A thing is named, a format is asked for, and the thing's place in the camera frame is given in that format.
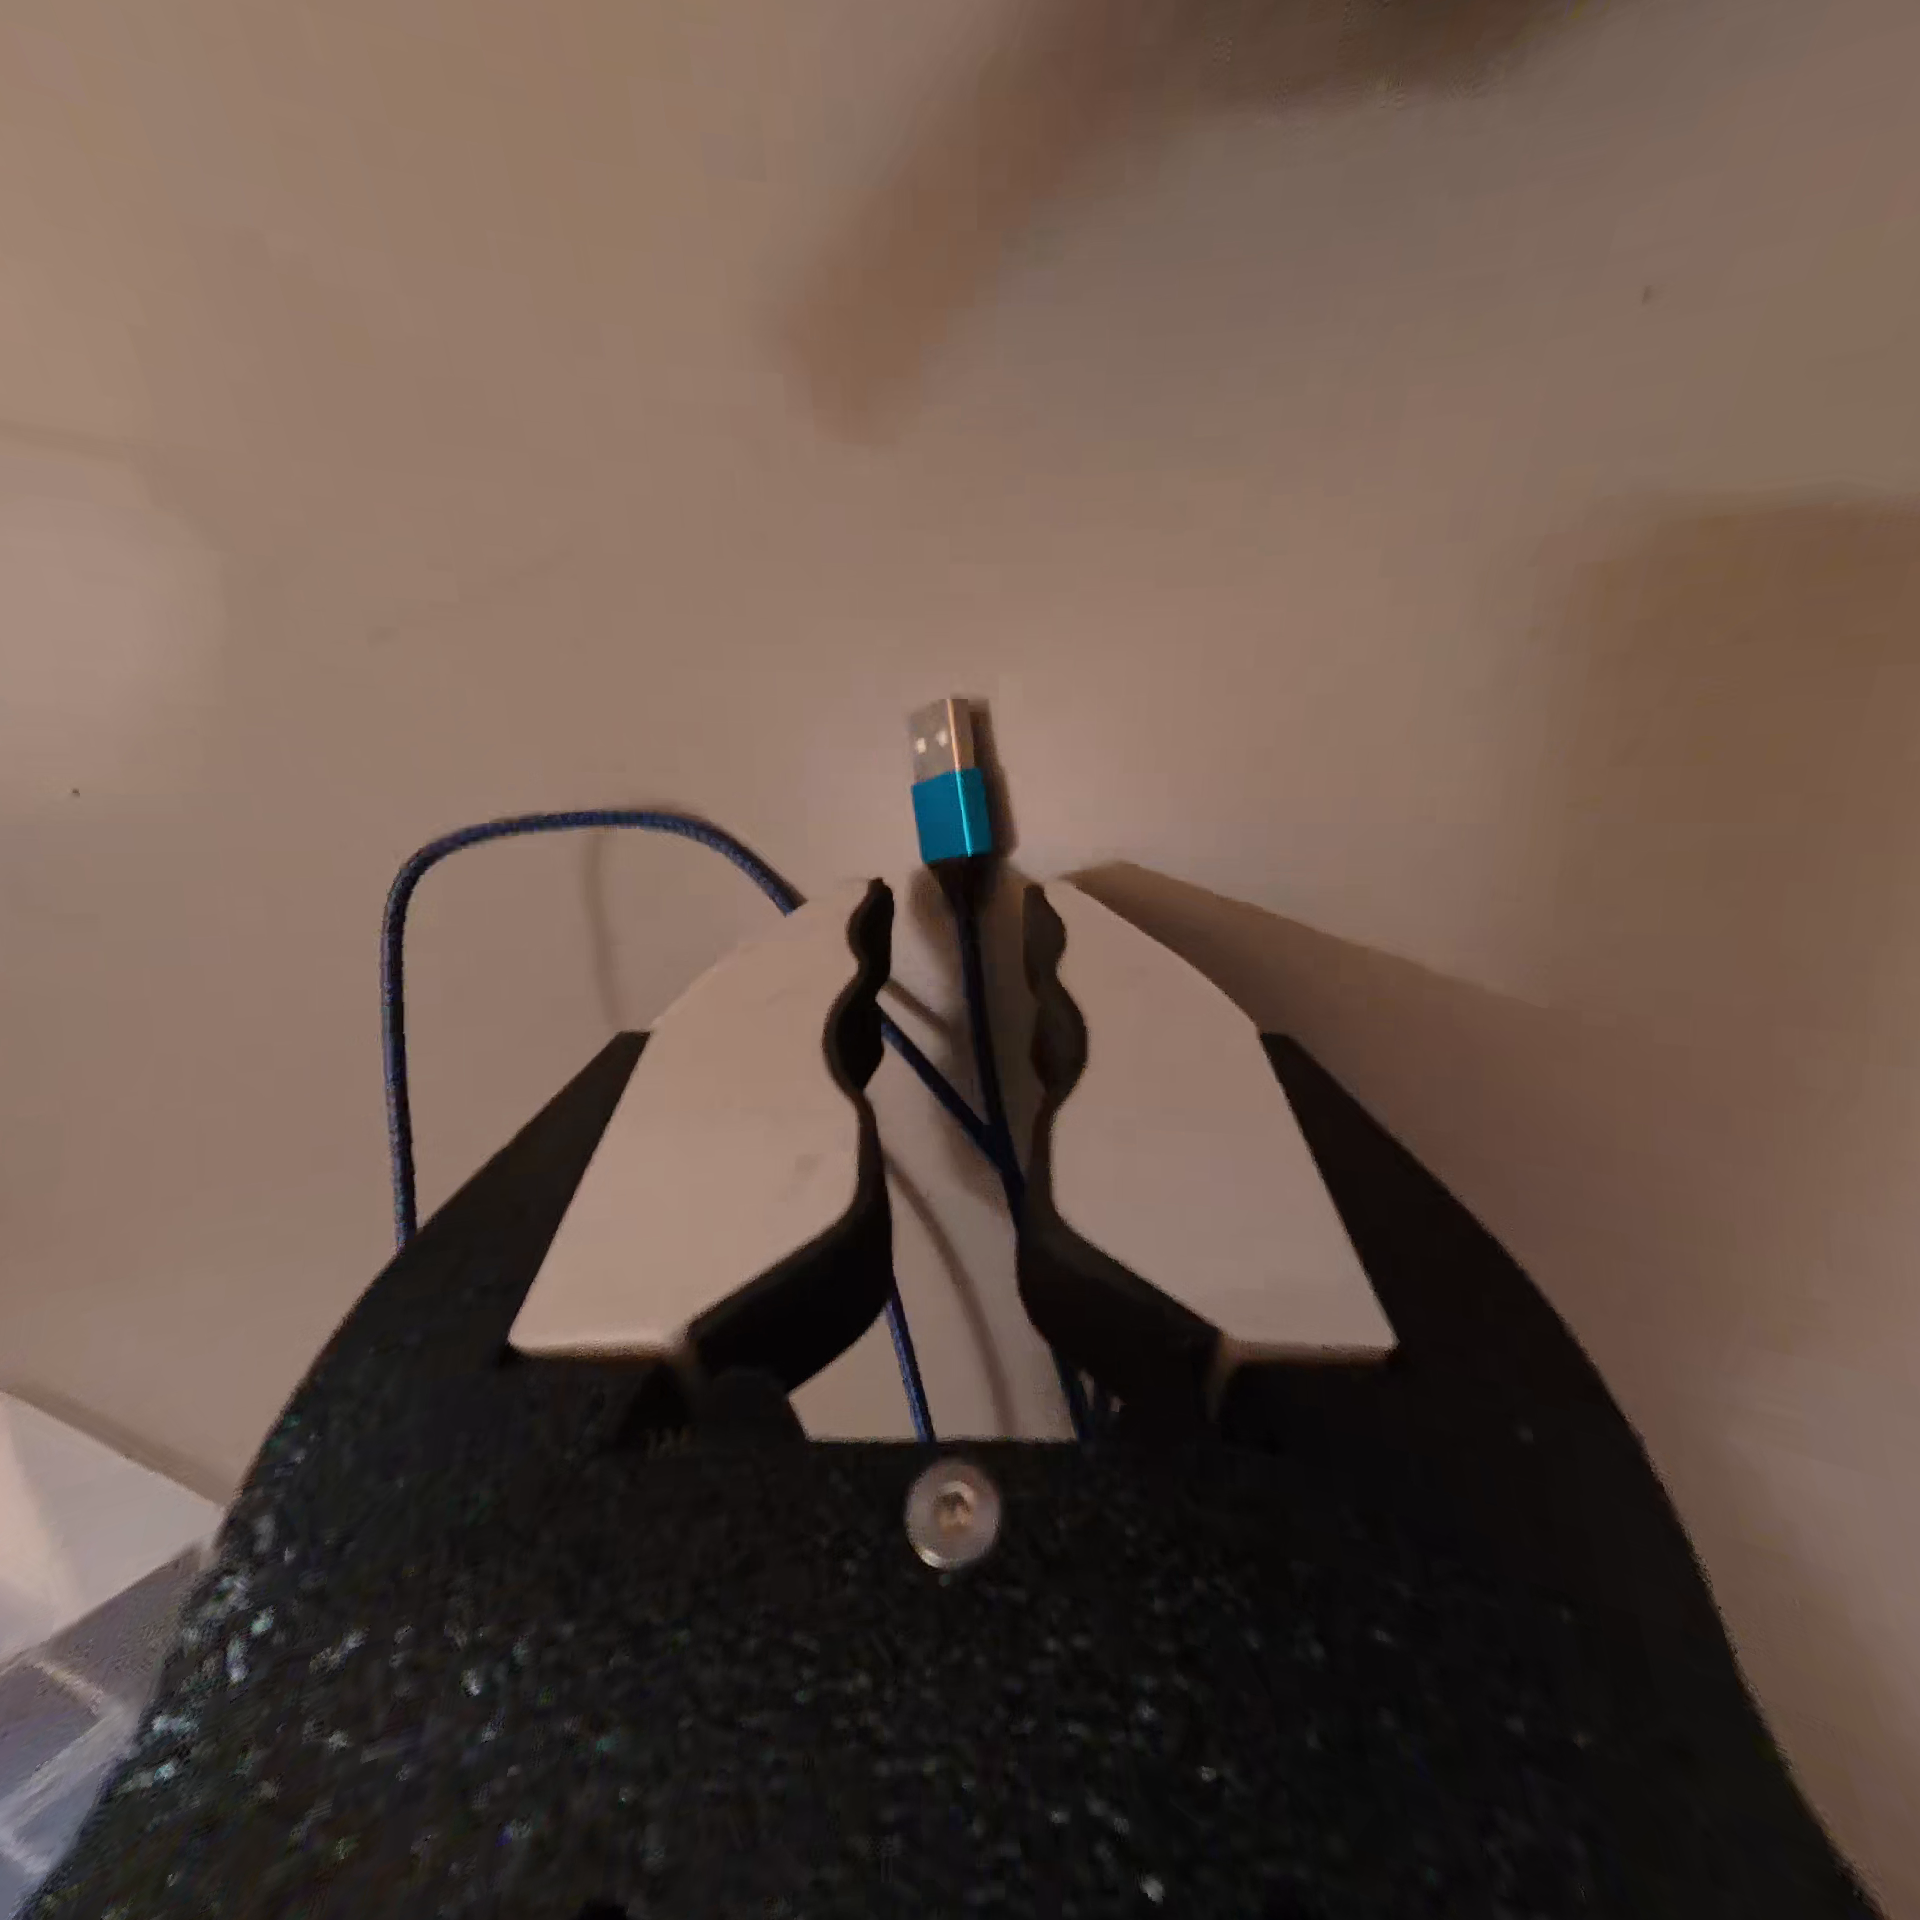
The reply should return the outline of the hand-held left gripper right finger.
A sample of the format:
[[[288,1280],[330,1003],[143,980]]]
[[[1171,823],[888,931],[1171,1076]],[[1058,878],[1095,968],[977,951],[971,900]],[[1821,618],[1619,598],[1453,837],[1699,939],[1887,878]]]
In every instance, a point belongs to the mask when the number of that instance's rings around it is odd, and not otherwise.
[[[1069,880],[1024,890],[1039,1086],[1017,1285],[1117,1403],[1218,1403],[1267,1365],[1399,1336],[1257,1024]]]

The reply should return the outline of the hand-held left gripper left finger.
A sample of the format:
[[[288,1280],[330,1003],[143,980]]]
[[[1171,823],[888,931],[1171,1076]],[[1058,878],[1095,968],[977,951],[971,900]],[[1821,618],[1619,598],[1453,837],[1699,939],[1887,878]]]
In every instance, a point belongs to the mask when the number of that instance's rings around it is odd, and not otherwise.
[[[509,1344],[801,1388],[894,1292],[877,1123],[895,900],[842,880],[730,948],[646,1035]]]

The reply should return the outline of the clear plastic bin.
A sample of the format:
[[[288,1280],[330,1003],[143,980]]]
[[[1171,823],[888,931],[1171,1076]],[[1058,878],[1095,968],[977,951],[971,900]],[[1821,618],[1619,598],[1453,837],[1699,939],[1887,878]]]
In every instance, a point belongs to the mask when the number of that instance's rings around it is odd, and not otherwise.
[[[2,1397],[2,1916],[24,1911],[126,1754],[221,1517]]]

